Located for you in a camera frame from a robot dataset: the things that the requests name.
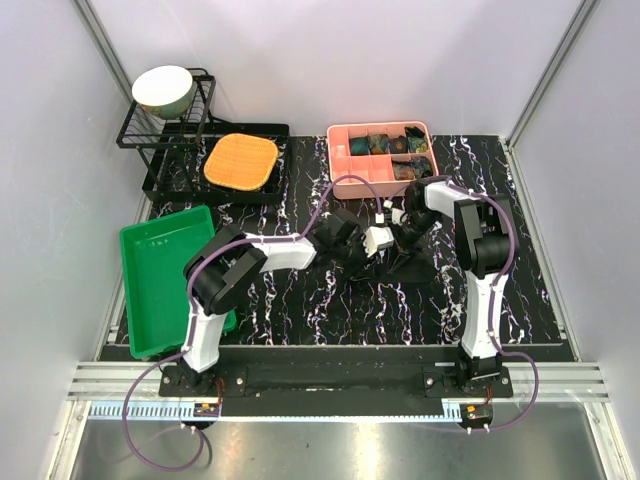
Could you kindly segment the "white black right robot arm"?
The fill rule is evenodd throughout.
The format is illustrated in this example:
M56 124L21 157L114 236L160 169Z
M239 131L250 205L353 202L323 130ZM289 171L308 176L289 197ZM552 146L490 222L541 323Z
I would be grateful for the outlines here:
M463 395L476 396L501 376L499 308L518 249L510 202L504 195L464 189L446 176L410 182L404 198L404 211L392 215L392 232L404 253L416 250L437 221L453 221L455 254L467 284L454 384Z

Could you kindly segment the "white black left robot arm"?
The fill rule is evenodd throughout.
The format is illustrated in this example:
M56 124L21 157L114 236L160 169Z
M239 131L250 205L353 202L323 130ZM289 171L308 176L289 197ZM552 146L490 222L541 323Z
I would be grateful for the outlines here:
M181 384L196 396L215 386L213 367L228 314L240 303L255 278L267 271L306 270L336 261L362 268L367 253L357 217L339 209L314 220L301 234L262 237L231 224L219 231L187 263L189 305L187 333L177 360Z

